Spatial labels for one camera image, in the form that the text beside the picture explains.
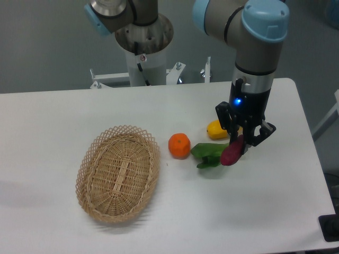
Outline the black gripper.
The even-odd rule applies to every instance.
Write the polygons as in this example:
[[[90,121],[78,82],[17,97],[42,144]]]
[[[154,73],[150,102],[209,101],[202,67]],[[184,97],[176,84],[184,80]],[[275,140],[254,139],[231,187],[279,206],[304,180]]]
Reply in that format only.
[[[239,78],[231,85],[229,103],[221,102],[216,106],[216,113],[223,130],[226,130],[230,140],[233,143],[237,140],[239,126],[237,124],[237,116],[241,119],[249,119],[255,123],[261,123],[259,135],[255,135],[255,126],[250,121],[245,121],[243,126],[243,146],[241,154],[244,155],[250,147],[256,147],[272,133],[276,131],[276,127],[265,122],[265,110],[270,95],[270,89],[263,93],[247,93],[243,92],[245,87],[243,78]]]

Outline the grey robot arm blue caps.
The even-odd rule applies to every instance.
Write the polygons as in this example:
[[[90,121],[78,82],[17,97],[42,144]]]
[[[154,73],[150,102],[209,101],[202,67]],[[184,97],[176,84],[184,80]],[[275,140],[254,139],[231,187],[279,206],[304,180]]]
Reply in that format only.
[[[129,56],[132,86],[165,83],[162,53],[174,32],[157,1],[88,1],[84,10],[93,26],[101,34],[114,34]],[[216,112],[230,142],[239,142],[245,153],[275,131],[265,120],[265,109],[289,9],[284,1],[195,1],[192,18],[203,33],[236,50],[230,97]]]

